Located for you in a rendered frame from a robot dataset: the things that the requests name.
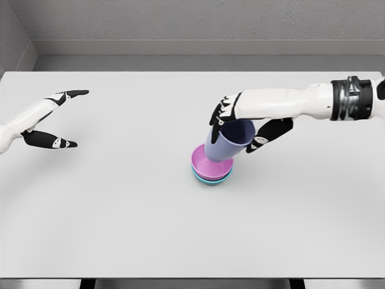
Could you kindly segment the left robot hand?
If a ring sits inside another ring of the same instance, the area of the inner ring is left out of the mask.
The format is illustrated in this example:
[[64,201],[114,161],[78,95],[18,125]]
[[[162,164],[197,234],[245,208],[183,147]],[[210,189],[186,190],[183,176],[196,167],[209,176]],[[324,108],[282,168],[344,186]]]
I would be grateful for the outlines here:
[[35,126],[66,101],[88,93],[88,90],[69,90],[56,93],[48,98],[38,100],[2,124],[9,127],[14,134],[14,140],[22,138],[29,146],[44,149],[75,148],[78,146],[76,142],[47,132],[36,131]]

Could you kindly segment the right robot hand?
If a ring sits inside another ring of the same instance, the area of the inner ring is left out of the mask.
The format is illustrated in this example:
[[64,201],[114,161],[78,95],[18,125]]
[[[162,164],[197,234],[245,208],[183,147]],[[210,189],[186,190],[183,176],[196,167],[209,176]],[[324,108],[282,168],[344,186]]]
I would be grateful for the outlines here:
[[254,89],[225,96],[214,109],[209,122],[212,126],[211,143],[217,141],[226,122],[268,118],[269,121],[259,128],[246,147],[246,153],[254,152],[294,127],[293,118],[300,112],[299,95],[297,89]]

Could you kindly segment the lavender blue cup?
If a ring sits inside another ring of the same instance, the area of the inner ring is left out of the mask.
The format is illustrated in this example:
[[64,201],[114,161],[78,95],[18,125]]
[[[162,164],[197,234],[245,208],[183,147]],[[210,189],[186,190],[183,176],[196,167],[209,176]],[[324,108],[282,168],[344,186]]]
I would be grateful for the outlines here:
[[226,122],[221,127],[215,143],[211,143],[212,129],[210,130],[205,143],[205,155],[217,163],[226,161],[249,145],[255,134],[251,120],[238,119]]

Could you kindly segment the pink bowl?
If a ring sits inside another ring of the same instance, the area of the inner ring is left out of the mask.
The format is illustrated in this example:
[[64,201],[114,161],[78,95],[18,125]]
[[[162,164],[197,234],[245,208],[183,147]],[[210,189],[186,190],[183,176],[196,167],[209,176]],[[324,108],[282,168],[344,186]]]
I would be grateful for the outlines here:
[[233,167],[234,160],[214,162],[205,155],[205,145],[197,146],[191,155],[191,166],[199,176],[207,180],[218,180],[226,176]]

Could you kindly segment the teal bowl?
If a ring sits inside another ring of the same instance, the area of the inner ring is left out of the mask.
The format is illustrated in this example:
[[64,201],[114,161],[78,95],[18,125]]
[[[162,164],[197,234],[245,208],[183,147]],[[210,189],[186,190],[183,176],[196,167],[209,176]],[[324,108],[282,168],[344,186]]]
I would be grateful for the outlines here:
[[231,169],[231,170],[229,171],[229,173],[228,173],[226,176],[224,176],[223,178],[221,178],[221,179],[211,181],[211,180],[207,180],[207,179],[202,178],[201,176],[199,176],[199,175],[197,174],[197,172],[196,172],[194,169],[192,169],[192,172],[193,172],[194,176],[195,176],[201,183],[206,184],[206,185],[218,185],[218,184],[224,182],[224,181],[227,180],[227,179],[229,178],[229,176],[232,174],[232,171],[233,171],[233,169]]

